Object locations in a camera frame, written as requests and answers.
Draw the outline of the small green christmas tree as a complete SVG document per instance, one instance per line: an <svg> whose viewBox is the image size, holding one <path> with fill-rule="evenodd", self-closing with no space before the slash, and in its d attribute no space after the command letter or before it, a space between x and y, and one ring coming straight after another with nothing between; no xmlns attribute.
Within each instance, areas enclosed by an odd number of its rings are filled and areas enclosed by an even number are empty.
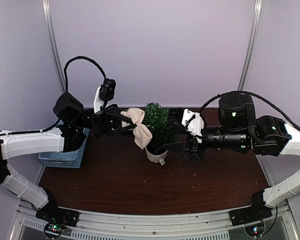
<svg viewBox="0 0 300 240"><path fill-rule="evenodd" d="M156 164L165 160L168 150L163 145L174 143L177 140L177 133L169 126L169 109L163 108L157 102L148 102L145 106L145 117L143 124L152 133L152 139L146 146L147 158Z"/></svg>

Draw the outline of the beige fabric bow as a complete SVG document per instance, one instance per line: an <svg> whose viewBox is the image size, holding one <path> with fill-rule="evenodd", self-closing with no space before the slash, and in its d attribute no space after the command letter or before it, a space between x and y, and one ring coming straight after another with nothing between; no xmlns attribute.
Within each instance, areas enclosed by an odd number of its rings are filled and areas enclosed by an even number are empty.
<svg viewBox="0 0 300 240"><path fill-rule="evenodd" d="M142 150L147 147L153 138L151 131L143 124L145 118L145 111L140 108L129 108L120 112L121 115L131 119L132 123L136 125L133 129L134 142Z"/></svg>

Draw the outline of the white battery box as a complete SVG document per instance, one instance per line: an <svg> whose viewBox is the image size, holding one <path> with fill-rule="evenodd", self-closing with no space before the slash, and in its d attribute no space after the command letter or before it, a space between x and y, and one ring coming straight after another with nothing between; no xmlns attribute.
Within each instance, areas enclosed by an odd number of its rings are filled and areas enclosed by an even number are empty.
<svg viewBox="0 0 300 240"><path fill-rule="evenodd" d="M159 160L159 163L160 163L162 166L164 166L164 165L166 164L166 162L165 162L163 159L160 159L160 160Z"/></svg>

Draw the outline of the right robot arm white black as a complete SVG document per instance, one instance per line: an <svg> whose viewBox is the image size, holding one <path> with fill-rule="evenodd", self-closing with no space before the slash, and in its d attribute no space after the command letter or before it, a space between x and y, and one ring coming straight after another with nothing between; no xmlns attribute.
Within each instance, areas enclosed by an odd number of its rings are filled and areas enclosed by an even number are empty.
<svg viewBox="0 0 300 240"><path fill-rule="evenodd" d="M284 118L271 115L257 118L253 97L267 103ZM255 155L274 157L300 156L300 126L269 100L253 92L236 90L212 97L200 110L214 100L218 100L219 125L216 126L207 125L200 111L170 109L169 124L187 138L185 143L169 143L164 147L199 160L203 159L206 149L242 154L252 150Z"/></svg>

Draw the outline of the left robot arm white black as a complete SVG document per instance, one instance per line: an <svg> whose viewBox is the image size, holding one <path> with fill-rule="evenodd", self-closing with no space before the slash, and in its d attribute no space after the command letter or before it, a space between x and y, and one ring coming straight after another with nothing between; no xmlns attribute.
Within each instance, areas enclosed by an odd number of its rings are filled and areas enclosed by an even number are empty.
<svg viewBox="0 0 300 240"><path fill-rule="evenodd" d="M136 124L122 115L115 104L102 106L99 111L87 110L69 92L58 98L53 112L62 124L39 130L0 130L0 187L33 204L51 222L57 222L62 218L62 211L52 194L8 166L7 160L45 152L73 152L87 137L84 129L91 129L94 136L100 138L104 134L110 136L129 130Z"/></svg>

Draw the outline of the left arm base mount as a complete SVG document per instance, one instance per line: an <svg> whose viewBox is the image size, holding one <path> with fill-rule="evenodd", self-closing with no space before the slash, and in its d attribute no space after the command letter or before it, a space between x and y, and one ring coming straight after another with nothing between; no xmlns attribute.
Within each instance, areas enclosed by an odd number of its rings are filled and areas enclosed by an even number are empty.
<svg viewBox="0 0 300 240"><path fill-rule="evenodd" d="M42 211L38 211L35 217L44 220L50 224L60 227L76 227L79 220L80 213L75 210L60 208L58 213L53 216L48 216Z"/></svg>

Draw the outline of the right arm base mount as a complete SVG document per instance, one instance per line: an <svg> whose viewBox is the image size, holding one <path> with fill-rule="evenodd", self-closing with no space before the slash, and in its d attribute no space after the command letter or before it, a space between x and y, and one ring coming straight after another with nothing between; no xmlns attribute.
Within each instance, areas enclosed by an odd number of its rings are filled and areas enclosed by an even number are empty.
<svg viewBox="0 0 300 240"><path fill-rule="evenodd" d="M272 208L265 206L264 203L252 203L251 206L231 210L229 217L232 226L249 224L272 216Z"/></svg>

